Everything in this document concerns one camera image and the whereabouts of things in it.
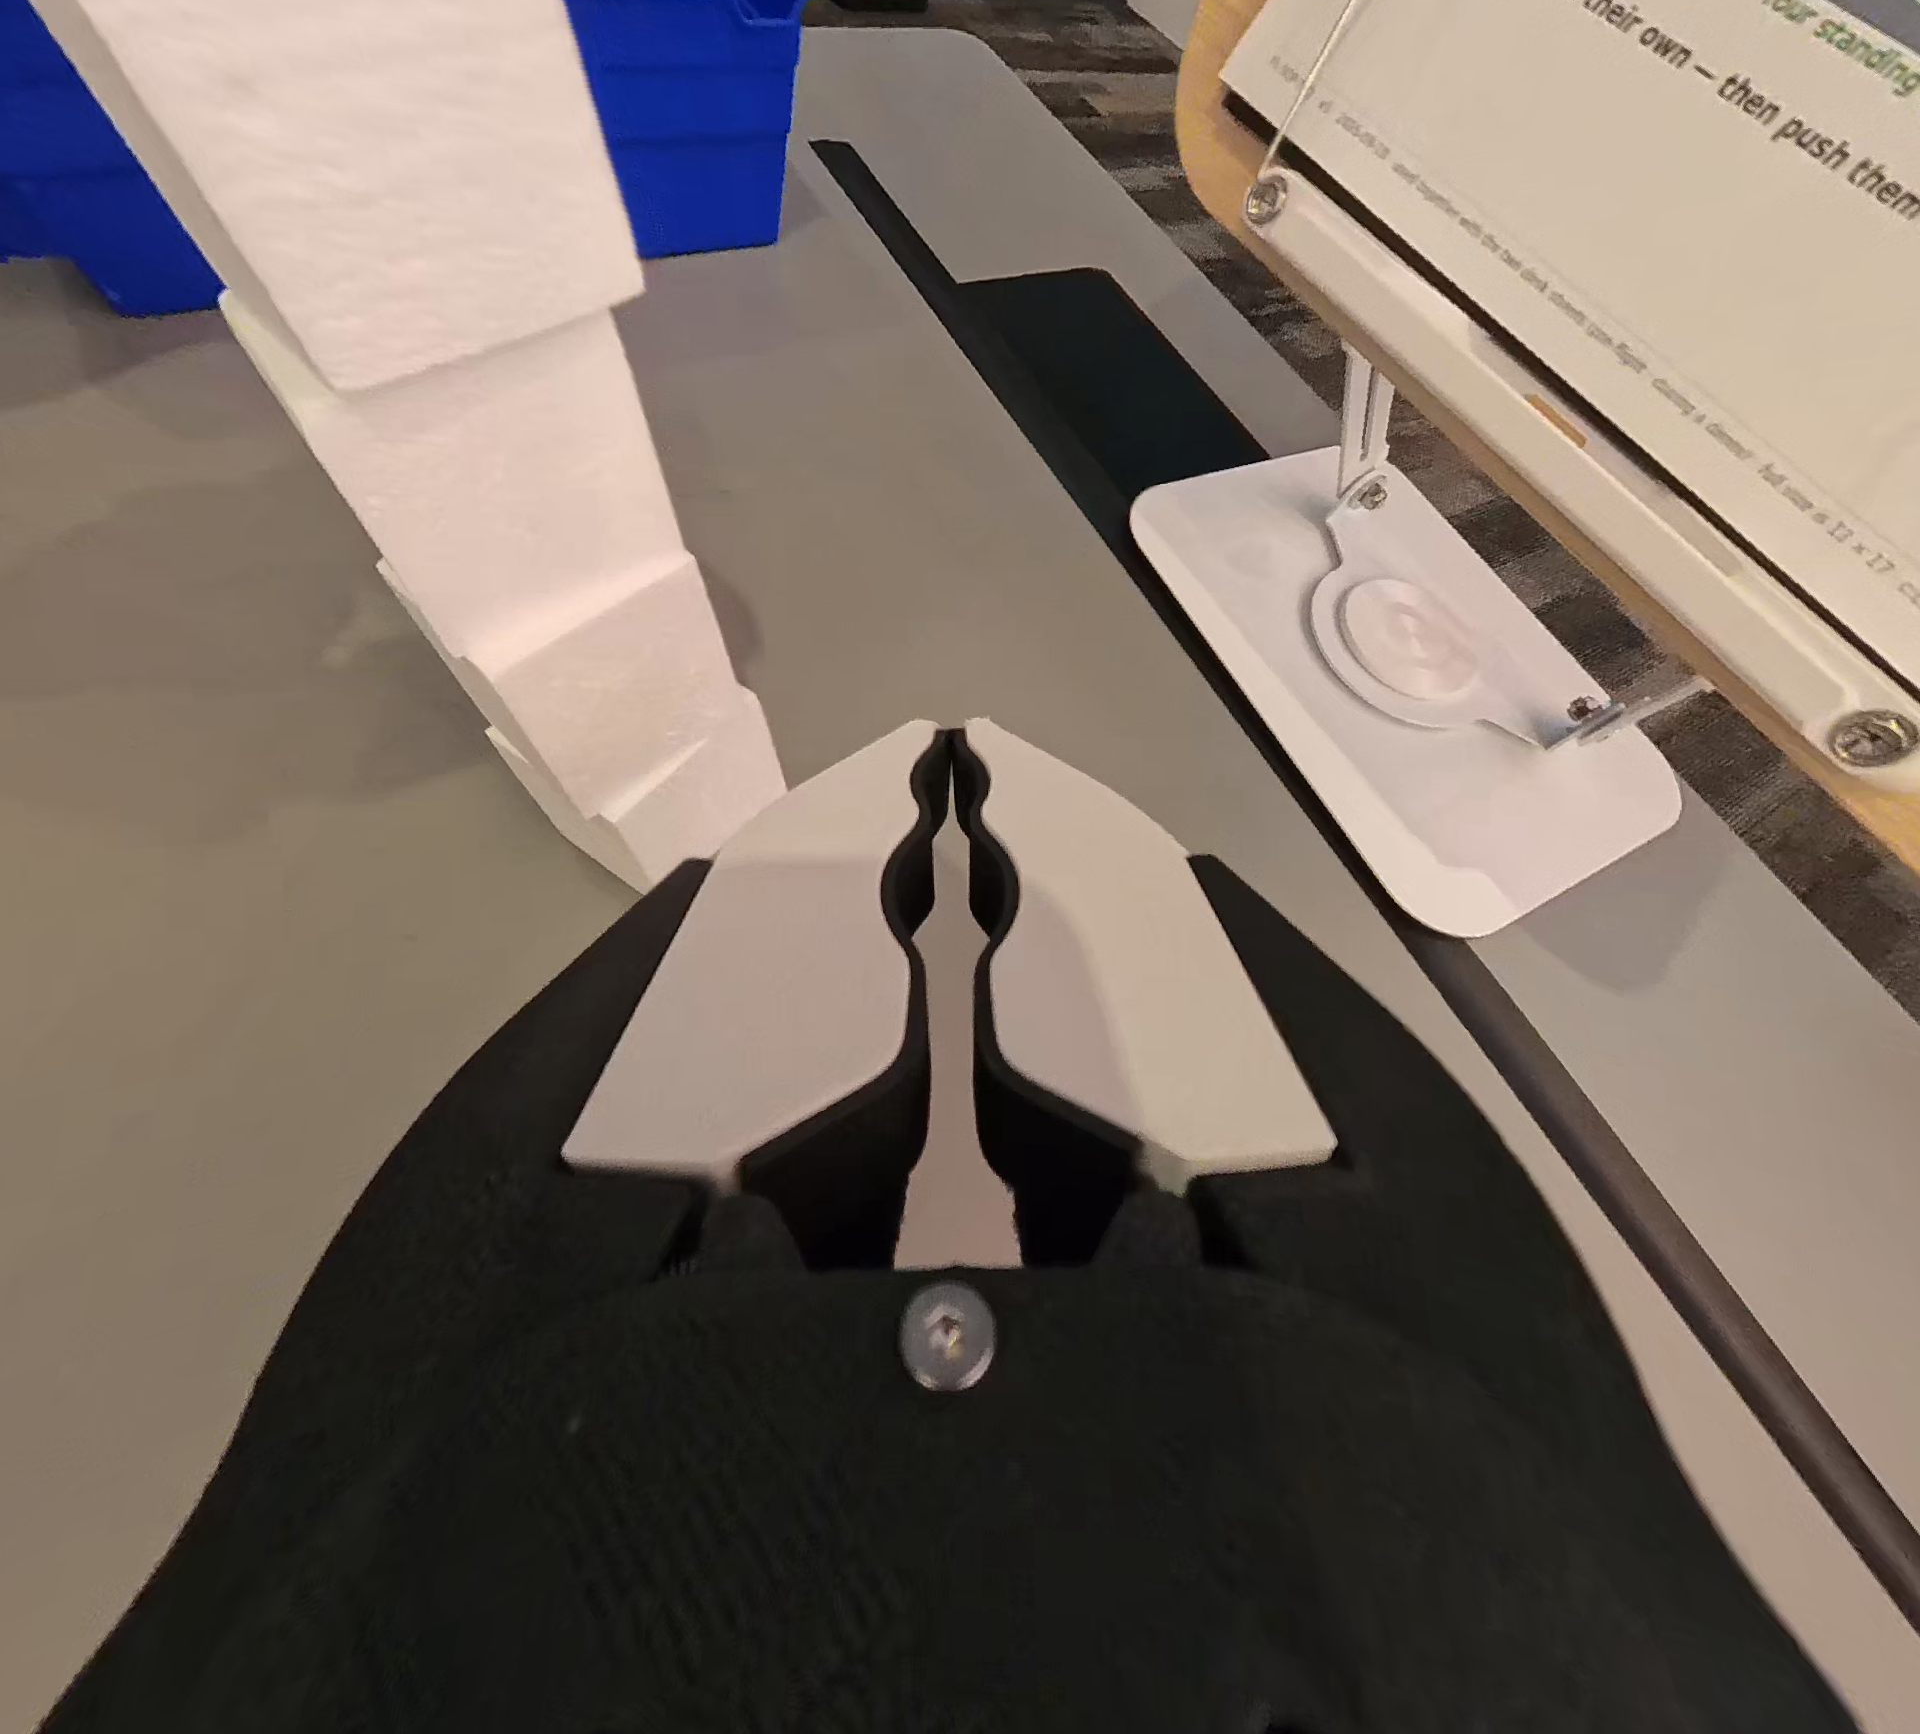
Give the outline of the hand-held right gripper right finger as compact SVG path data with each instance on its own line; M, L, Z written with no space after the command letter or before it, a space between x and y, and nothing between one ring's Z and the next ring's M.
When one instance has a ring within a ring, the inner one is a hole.
M987 715L952 731L972 1113L1019 1262L1093 1262L1140 1187L1328 1166L1338 1134L1187 847Z

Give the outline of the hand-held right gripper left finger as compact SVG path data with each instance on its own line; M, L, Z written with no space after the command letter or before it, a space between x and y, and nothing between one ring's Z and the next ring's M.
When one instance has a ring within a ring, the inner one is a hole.
M944 814L932 720L756 811L686 907L567 1169L756 1196L807 1268L889 1268L932 1107L916 933Z

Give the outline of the white hard foam cube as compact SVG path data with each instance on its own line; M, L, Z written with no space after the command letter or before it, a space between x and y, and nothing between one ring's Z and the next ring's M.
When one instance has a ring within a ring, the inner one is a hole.
M785 792L778 752L756 692L741 686L728 720L662 761L603 811L565 787L497 726L485 738L569 847L618 882L648 889L687 856L714 856L756 811Z
M29 0L196 247L358 395L641 292L565 0Z
M456 652L581 620L686 554L609 310L365 391L335 391L234 291L222 319Z
M630 795L741 706L687 551L521 610L471 640L435 627L395 568L378 574L479 715L585 811Z

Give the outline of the wooden book stand white base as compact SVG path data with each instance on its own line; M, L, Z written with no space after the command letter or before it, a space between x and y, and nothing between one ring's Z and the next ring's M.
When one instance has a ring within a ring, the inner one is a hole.
M1190 185L1345 350L1338 441L1152 486L1131 534L1393 903L1485 936L1679 820L1692 692L1918 870L1918 652L1886 657L1351 203L1239 93L1201 0Z

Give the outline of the blue plastic bin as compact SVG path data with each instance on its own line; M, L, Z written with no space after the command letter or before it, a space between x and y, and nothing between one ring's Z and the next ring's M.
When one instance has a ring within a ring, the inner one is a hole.
M641 261L773 243L805 0L565 0ZM217 272L32 0L2 0L2 261L77 268L121 317Z

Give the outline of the printed instruction sheet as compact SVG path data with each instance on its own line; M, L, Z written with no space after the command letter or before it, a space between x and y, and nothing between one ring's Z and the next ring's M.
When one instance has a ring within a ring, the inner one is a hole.
M1266 0L1224 81L1774 569L1918 652L1918 0Z

